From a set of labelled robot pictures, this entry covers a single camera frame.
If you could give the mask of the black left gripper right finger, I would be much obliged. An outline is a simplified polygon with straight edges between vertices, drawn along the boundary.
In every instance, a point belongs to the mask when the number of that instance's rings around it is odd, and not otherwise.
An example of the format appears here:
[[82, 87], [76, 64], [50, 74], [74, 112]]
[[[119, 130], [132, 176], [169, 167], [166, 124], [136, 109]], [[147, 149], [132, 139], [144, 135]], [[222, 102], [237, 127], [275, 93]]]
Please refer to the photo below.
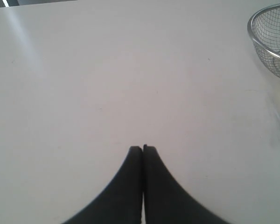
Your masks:
[[153, 146], [143, 147], [144, 209], [147, 224], [225, 224], [174, 179]]

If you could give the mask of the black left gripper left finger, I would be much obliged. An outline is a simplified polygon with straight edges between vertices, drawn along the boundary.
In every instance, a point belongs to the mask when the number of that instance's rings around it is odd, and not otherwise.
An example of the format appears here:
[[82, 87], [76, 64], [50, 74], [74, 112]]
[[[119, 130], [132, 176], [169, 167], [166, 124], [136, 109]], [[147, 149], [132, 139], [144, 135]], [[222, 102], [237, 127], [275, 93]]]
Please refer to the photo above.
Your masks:
[[140, 224], [142, 202], [142, 149], [132, 146], [106, 188], [65, 223]]

